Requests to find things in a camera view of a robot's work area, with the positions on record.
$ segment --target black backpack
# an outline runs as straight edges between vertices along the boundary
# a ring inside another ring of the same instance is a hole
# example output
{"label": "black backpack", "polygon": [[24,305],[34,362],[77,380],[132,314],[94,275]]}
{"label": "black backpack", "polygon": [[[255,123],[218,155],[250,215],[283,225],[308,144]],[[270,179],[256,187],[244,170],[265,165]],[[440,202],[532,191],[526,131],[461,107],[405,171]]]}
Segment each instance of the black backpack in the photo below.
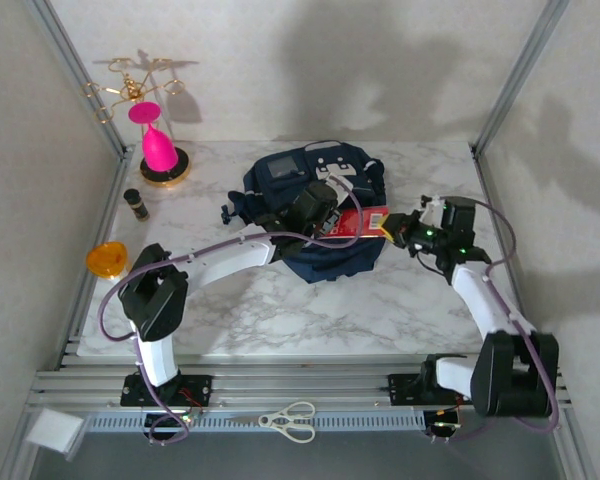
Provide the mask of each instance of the black backpack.
{"label": "black backpack", "polygon": [[[386,204],[384,165],[380,160],[372,159],[364,150],[348,143],[318,142],[268,155],[255,162],[243,178],[244,193],[229,192],[234,212],[229,214],[228,207],[223,206],[222,220],[226,225],[231,217],[239,215],[249,224],[261,215],[279,214],[309,183],[329,173],[345,176],[353,184],[353,193],[363,207]],[[351,199],[340,206],[340,209],[347,208],[355,208]],[[347,240],[329,241],[343,243]],[[383,238],[358,240],[342,250],[309,245],[283,261],[308,283],[335,280],[340,275],[350,277],[373,270],[383,246]]]}

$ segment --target gold ring holder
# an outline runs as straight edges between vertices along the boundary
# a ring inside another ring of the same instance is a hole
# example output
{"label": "gold ring holder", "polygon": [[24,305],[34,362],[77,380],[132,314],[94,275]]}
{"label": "gold ring holder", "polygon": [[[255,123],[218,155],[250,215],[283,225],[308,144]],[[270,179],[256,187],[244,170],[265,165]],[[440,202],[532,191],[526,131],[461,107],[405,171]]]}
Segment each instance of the gold ring holder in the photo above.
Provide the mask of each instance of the gold ring holder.
{"label": "gold ring holder", "polygon": [[147,73],[142,79],[142,82],[138,83],[131,75],[127,72],[127,70],[135,66],[135,62],[130,58],[113,58],[109,63],[109,71],[113,73],[119,73],[122,75],[122,87],[119,90],[109,87],[101,87],[95,82],[88,82],[82,85],[81,93],[83,96],[90,98],[97,95],[99,92],[108,92],[116,95],[120,95],[122,100],[118,100],[111,107],[101,107],[97,109],[94,113],[95,119],[104,124],[109,123],[113,120],[115,115],[115,107],[122,103],[132,102],[132,103],[140,103],[144,101],[144,97],[151,92],[156,90],[164,90],[169,95],[178,95],[182,93],[186,88],[185,84],[178,79],[173,79],[164,83],[162,85],[156,85],[152,88],[147,88],[146,83],[149,77],[154,72],[162,72],[167,70],[171,66],[170,58],[154,58],[149,64],[149,68],[147,69]]}

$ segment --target marble surface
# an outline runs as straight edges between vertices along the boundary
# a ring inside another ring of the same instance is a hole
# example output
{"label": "marble surface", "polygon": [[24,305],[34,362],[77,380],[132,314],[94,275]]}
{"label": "marble surface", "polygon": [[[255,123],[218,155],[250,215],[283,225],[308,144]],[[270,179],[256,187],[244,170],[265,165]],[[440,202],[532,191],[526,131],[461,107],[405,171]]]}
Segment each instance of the marble surface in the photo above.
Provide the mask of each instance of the marble surface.
{"label": "marble surface", "polygon": [[[421,194],[461,194],[483,198],[469,148],[461,142],[358,142],[386,166],[389,206],[410,212]],[[241,190],[242,176],[258,158],[300,146],[293,142],[201,142],[180,144],[193,168],[171,190],[148,186],[140,176],[136,149],[126,188],[141,192],[151,218],[135,220],[120,198],[110,240],[123,242],[135,259],[154,242],[168,250],[201,248],[243,228],[220,220],[226,193]],[[478,210],[476,244],[501,257],[489,215]],[[500,272],[504,282],[506,274]],[[112,286],[98,280],[78,355],[132,355],[128,342],[108,342],[98,331],[96,310]],[[508,291],[510,285],[503,286]],[[114,298],[107,329],[129,331]],[[478,329],[460,297],[444,279],[423,269],[406,251],[389,243],[373,272],[336,282],[306,284],[282,262],[239,272],[190,293],[175,334],[179,354],[369,355],[477,352]]]}

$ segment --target purple cable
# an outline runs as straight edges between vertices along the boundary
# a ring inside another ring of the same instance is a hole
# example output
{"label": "purple cable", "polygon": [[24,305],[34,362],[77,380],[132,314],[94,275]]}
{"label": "purple cable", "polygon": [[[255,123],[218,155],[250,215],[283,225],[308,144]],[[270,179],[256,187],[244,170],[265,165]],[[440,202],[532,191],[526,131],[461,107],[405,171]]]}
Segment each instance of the purple cable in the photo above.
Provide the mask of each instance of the purple cable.
{"label": "purple cable", "polygon": [[[502,214],[502,212],[500,212],[495,207],[493,207],[492,205],[489,205],[486,202],[482,202],[480,200],[473,200],[473,201],[475,203],[477,203],[478,205],[481,205],[484,208],[486,208],[487,210],[491,211],[495,216],[497,216],[500,220],[502,220],[502,223],[505,224],[505,226],[509,230],[509,234],[511,235],[511,248],[509,249],[509,252],[501,260],[498,260],[497,262],[493,262],[492,264],[490,264],[487,267],[487,269],[485,270],[485,275],[487,276],[487,279],[488,279],[486,282],[487,287],[493,294],[493,298],[495,298],[496,302],[498,303],[500,308],[502,308],[502,311],[505,313],[505,315],[507,317],[510,317],[511,309],[509,308],[509,305],[502,298],[502,296],[500,295],[500,292],[498,292],[495,285],[493,284],[493,280],[491,279],[491,273],[493,272],[493,269],[495,267],[497,267],[498,265],[508,264],[509,261],[515,255],[516,249],[517,249],[516,234],[513,230],[513,226],[511,225],[509,220],[507,220],[507,218]],[[560,421],[560,410],[558,407],[558,400],[556,399],[556,393],[553,389],[553,386],[551,385],[551,380],[549,379],[549,374],[547,373],[547,370],[544,368],[544,365],[542,364],[542,360],[540,360],[540,356],[538,355],[538,352],[536,351],[535,347],[533,346],[533,343],[531,342],[531,338],[529,338],[529,335],[527,334],[527,332],[524,331],[524,329],[522,328],[522,325],[520,325],[520,322],[518,322],[517,320],[511,320],[511,323],[514,326],[514,328],[518,331],[518,334],[522,337],[522,340],[524,341],[524,344],[527,347],[527,350],[529,350],[529,355],[531,355],[531,360],[533,361],[533,363],[536,367],[536,370],[538,370],[538,375],[540,375],[542,384],[544,385],[544,388],[547,391],[547,396],[549,397],[549,403],[551,404],[551,419],[549,420],[549,423],[544,427],[538,427],[536,425],[530,424],[527,421],[525,421],[521,418],[517,418],[517,417],[515,418],[515,420],[518,423],[520,423],[521,425],[524,425],[525,427],[527,427],[529,430],[531,430],[534,433],[541,433],[541,434],[551,433],[558,426],[558,423]]]}
{"label": "purple cable", "polygon": [[[313,245],[318,245],[320,247],[326,247],[326,248],[331,248],[333,250],[340,250],[343,248],[348,248],[350,246],[352,246],[354,243],[356,243],[359,239],[360,239],[360,235],[362,234],[362,224],[364,221],[364,215],[362,212],[362,206],[360,205],[360,202],[358,201],[358,199],[355,197],[355,195],[353,194],[353,192],[351,191],[351,189],[344,183],[342,182],[339,178],[337,177],[333,177],[333,180],[335,180],[349,195],[349,198],[351,198],[351,200],[353,201],[353,204],[356,207],[356,210],[358,212],[358,226],[356,228],[356,234],[355,236],[345,242],[345,243],[329,243],[329,242],[324,242],[321,240],[316,240],[314,238],[311,237],[307,237],[306,235],[301,235],[299,233],[295,233],[295,232],[262,232],[262,233],[254,233],[251,235],[245,235],[243,237],[237,237],[237,238],[232,238],[229,240],[225,240],[224,242],[220,242],[217,243],[215,245],[211,245],[209,247],[203,248],[201,250],[198,250],[197,252],[193,252],[191,255],[181,255],[179,257],[174,257],[174,258],[170,258],[168,260],[163,260],[161,262],[155,262],[155,263],[151,263],[149,265],[145,265],[143,267],[137,268],[135,270],[133,270],[131,273],[129,273],[129,275],[127,275],[126,277],[124,277],[122,280],[120,280],[118,283],[116,283],[102,298],[102,302],[100,302],[100,306],[98,307],[98,313],[97,313],[97,318],[98,318],[98,327],[100,329],[100,332],[102,332],[102,334],[110,341],[112,342],[123,342],[125,340],[128,340],[129,338],[133,337],[135,335],[135,332],[129,332],[125,335],[122,335],[121,337],[114,337],[113,335],[111,335],[109,332],[106,331],[105,327],[104,327],[104,311],[107,308],[107,305],[109,303],[109,301],[111,301],[111,298],[117,293],[119,292],[123,287],[125,287],[126,285],[129,284],[129,282],[131,282],[131,280],[133,280],[134,278],[150,272],[151,270],[155,270],[157,268],[163,268],[169,265],[175,265],[177,263],[181,263],[181,262],[186,262],[191,260],[191,257],[193,256],[194,258],[198,258],[198,257],[202,257],[203,255],[207,255],[209,253],[221,250],[223,248],[227,248],[231,245],[234,245],[236,243],[242,243],[248,240],[257,240],[260,238],[273,238],[273,237],[292,237],[292,238],[297,238],[300,240],[304,240],[305,242],[311,243]],[[158,396],[158,394],[155,392],[153,385],[151,384],[151,382],[149,381],[149,376],[147,374],[147,370],[144,367],[144,363],[142,361],[142,355],[140,353],[140,345],[139,345],[139,340],[137,338],[137,336],[135,337],[135,350],[136,350],[136,359],[137,359],[137,365],[138,368],[140,370],[140,374],[142,375],[142,379],[144,380],[145,385],[147,386],[147,390],[149,391],[149,393],[151,394],[151,397],[153,398],[153,400],[156,402],[156,404],[164,409],[164,411],[166,412],[166,415],[160,417],[156,422],[153,423],[153,425],[151,426],[151,429],[149,430],[149,440],[151,442],[155,441],[154,440],[154,433],[155,433],[155,428],[158,424],[162,423],[164,420],[166,420],[167,418],[173,418],[174,420],[176,420],[178,422],[178,424],[180,424],[180,426],[182,427],[182,434],[178,435],[178,436],[174,436],[172,438],[170,438],[169,440],[164,440],[161,441],[162,445],[168,445],[171,443],[176,443],[176,442],[180,442],[182,440],[184,440],[185,438],[187,438],[189,436],[189,427],[184,423],[184,420],[182,420],[182,417],[180,415],[178,415],[177,413],[175,413],[173,410],[171,410],[162,400],[160,400],[160,397]]]}

